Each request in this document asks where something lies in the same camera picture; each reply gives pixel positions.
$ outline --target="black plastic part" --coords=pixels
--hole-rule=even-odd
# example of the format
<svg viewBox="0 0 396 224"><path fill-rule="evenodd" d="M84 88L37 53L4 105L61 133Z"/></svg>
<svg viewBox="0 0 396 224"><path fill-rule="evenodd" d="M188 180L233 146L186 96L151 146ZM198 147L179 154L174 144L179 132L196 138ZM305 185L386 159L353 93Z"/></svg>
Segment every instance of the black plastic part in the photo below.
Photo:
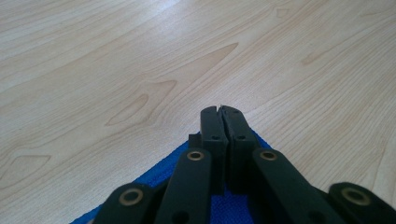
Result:
<svg viewBox="0 0 396 224"><path fill-rule="evenodd" d="M139 183L117 188L103 203L93 224L152 223L167 184L165 180L155 189Z"/></svg>
<svg viewBox="0 0 396 224"><path fill-rule="evenodd" d="M234 194L244 194L248 191L248 163L251 152L260 144L241 111L223 105L220 112L230 141L227 160L228 188Z"/></svg>
<svg viewBox="0 0 396 224"><path fill-rule="evenodd" d="M276 223L275 214L263 197L254 198L253 195L247 197L247 207L254 223Z"/></svg>
<svg viewBox="0 0 396 224"><path fill-rule="evenodd" d="M201 134L189 134L189 148L199 147L202 148Z"/></svg>
<svg viewBox="0 0 396 224"><path fill-rule="evenodd" d="M348 223L396 223L396 211L361 186L334 184L330 187L328 199Z"/></svg>
<svg viewBox="0 0 396 224"><path fill-rule="evenodd" d="M322 195L294 168L286 157L274 149L257 149L252 153L249 210L257 222L266 202L276 223L345 223Z"/></svg>
<svg viewBox="0 0 396 224"><path fill-rule="evenodd" d="M314 189L322 196L322 198L324 198L325 200L328 200L328 194L325 191L323 191L321 189L317 189L315 187L314 187Z"/></svg>
<svg viewBox="0 0 396 224"><path fill-rule="evenodd" d="M211 165L210 153L201 148L180 155L154 223L209 223Z"/></svg>
<svg viewBox="0 0 396 224"><path fill-rule="evenodd" d="M212 155L212 194L224 194L228 140L215 106L201 111L202 148Z"/></svg>

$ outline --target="wooden floor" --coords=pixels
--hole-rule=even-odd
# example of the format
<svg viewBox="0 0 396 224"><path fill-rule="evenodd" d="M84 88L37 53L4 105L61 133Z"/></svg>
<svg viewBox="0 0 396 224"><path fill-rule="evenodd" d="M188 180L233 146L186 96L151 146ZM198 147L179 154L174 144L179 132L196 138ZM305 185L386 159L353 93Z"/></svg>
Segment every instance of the wooden floor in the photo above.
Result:
<svg viewBox="0 0 396 224"><path fill-rule="evenodd" d="M68 223L229 105L396 207L396 2L0 1L0 223Z"/></svg>

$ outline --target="wood grain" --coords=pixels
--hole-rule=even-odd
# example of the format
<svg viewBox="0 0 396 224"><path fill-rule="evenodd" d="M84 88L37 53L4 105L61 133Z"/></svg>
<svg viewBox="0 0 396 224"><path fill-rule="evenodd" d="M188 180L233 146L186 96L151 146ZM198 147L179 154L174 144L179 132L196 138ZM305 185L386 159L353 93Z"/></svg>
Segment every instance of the wood grain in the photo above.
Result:
<svg viewBox="0 0 396 224"><path fill-rule="evenodd" d="M0 223L65 223L242 110L314 186L396 207L396 2L0 2Z"/></svg>

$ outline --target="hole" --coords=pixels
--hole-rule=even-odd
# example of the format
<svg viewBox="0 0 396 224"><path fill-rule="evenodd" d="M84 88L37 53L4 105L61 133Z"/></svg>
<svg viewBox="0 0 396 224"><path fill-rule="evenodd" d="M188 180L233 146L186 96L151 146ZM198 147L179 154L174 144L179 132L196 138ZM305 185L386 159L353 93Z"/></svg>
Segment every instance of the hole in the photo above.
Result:
<svg viewBox="0 0 396 224"><path fill-rule="evenodd" d="M260 153L260 157L262 157L263 159L268 160L268 161L274 161L277 159L277 155L271 151L264 151L264 152Z"/></svg>
<svg viewBox="0 0 396 224"><path fill-rule="evenodd" d="M184 224L189 222L190 216L185 211L176 212L172 215L172 222L175 224Z"/></svg>
<svg viewBox="0 0 396 224"><path fill-rule="evenodd" d="M349 195L349 197L353 198L354 200L363 200L364 199L364 197L361 194L359 194L358 192L355 192L355 191L350 191L348 193L348 195Z"/></svg>
<svg viewBox="0 0 396 224"><path fill-rule="evenodd" d="M204 153L200 151L192 151L189 154L187 154L187 158L189 158L192 161L200 161L201 159L204 158Z"/></svg>
<svg viewBox="0 0 396 224"><path fill-rule="evenodd" d="M131 206L139 203L143 199L143 191L141 189L127 189L119 197L119 202L125 206Z"/></svg>
<svg viewBox="0 0 396 224"><path fill-rule="evenodd" d="M326 217L319 211L310 211L308 217L313 223L326 223Z"/></svg>
<svg viewBox="0 0 396 224"><path fill-rule="evenodd" d="M344 188L341 190L341 194L344 196L345 199L357 205L364 206L371 203L369 196L367 196L364 192L358 189Z"/></svg>
<svg viewBox="0 0 396 224"><path fill-rule="evenodd" d="M139 194L138 194L138 193L136 193L136 192L129 192L129 193L127 193L127 194L124 196L124 199L125 199L126 201L133 201L133 200L136 200L137 197L139 197Z"/></svg>

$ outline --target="blue cloth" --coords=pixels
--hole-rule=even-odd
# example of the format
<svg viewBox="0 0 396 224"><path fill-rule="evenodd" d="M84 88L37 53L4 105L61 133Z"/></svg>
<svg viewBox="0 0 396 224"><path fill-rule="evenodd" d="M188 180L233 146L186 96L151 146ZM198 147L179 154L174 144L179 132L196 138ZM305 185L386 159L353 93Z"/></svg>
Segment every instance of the blue cloth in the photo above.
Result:
<svg viewBox="0 0 396 224"><path fill-rule="evenodd" d="M271 148L261 137L257 134L262 147ZM188 142L183 143L176 148L169 156L158 162L147 172L139 176L134 182L148 184L152 187L157 186L166 178L170 177L175 169L178 157L186 150ZM247 202L248 198L245 195L232 195L230 191L226 190L224 196L212 196L211 217L210 223L214 224L250 224L253 223L248 212ZM72 224L86 224L93 219L98 213L101 205L92 209L91 212L76 218Z"/></svg>

